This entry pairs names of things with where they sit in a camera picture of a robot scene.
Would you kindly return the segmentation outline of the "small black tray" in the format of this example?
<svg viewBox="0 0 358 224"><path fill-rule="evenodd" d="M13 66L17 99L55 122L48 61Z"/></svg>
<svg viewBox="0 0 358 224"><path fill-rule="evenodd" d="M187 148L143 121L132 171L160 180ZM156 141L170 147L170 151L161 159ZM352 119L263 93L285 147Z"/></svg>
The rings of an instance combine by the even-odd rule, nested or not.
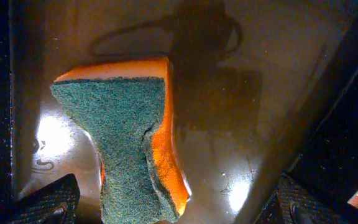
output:
<svg viewBox="0 0 358 224"><path fill-rule="evenodd" d="M50 87L162 57L190 193L175 223L253 223L358 69L358 1L0 1L0 223L67 174L74 223L104 223L98 149Z"/></svg>

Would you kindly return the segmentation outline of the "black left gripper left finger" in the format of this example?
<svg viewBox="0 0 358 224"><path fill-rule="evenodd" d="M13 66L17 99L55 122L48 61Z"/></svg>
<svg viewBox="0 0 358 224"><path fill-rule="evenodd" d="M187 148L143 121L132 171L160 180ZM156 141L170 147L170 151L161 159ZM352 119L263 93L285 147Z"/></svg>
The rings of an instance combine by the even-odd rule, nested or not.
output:
<svg viewBox="0 0 358 224"><path fill-rule="evenodd" d="M67 174L13 205L7 223L73 224L80 199L74 174Z"/></svg>

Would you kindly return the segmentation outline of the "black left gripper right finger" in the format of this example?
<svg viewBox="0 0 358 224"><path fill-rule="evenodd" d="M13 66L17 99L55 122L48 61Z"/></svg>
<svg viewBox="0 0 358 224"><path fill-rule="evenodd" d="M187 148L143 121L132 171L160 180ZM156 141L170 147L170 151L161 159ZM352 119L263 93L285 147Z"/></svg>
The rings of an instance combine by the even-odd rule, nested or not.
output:
<svg viewBox="0 0 358 224"><path fill-rule="evenodd" d="M290 204L310 215L313 223L358 223L358 208L323 193L305 182L282 174L256 223L293 223Z"/></svg>

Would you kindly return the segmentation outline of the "orange green sponge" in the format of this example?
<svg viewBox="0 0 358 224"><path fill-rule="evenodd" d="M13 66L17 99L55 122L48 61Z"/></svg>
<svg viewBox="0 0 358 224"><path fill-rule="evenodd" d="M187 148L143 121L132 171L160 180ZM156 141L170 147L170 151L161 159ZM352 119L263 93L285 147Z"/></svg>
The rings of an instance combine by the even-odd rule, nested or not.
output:
<svg viewBox="0 0 358 224"><path fill-rule="evenodd" d="M98 149L104 223L175 223L185 212L170 68L165 57L84 66L50 87Z"/></svg>

